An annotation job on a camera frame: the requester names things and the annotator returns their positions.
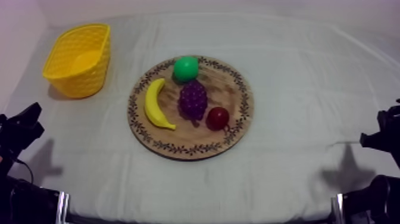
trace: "red apple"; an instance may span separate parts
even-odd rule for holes
[[[211,130],[221,130],[228,125],[229,112],[223,107],[214,107],[208,112],[207,125]]]

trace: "plastic fruit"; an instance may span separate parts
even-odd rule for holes
[[[194,57],[182,57],[175,62],[174,78],[180,83],[196,79],[199,73],[199,62]]]
[[[205,87],[193,80],[182,88],[179,95],[181,112],[190,120],[202,120],[207,108],[207,93]]]
[[[221,130],[228,125],[229,112],[223,107],[214,107],[208,112],[207,125],[212,130]]]
[[[149,85],[145,97],[145,113],[153,125],[175,130],[176,125],[172,125],[168,122],[157,101],[157,96],[164,87],[164,84],[165,79],[157,79]]]

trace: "green fruit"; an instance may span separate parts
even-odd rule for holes
[[[182,57],[175,62],[174,78],[181,83],[196,79],[199,74],[199,63],[197,58]]]

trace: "table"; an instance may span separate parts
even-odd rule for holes
[[[22,153],[35,184],[71,194],[73,213],[163,223],[284,222],[330,212],[330,197],[399,176],[390,154],[363,149],[376,114],[395,103],[400,70],[337,27],[251,14],[119,17],[103,90],[64,98],[41,77],[63,29],[42,36],[7,108],[43,107],[46,131]],[[131,133],[127,102],[139,77],[179,55],[234,66],[254,93],[254,119],[231,150],[193,163],[159,157]],[[29,177],[15,166],[14,176]]]

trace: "purple grapes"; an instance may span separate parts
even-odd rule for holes
[[[180,91],[179,107],[189,119],[202,120],[207,108],[205,87],[197,80],[185,84]]]

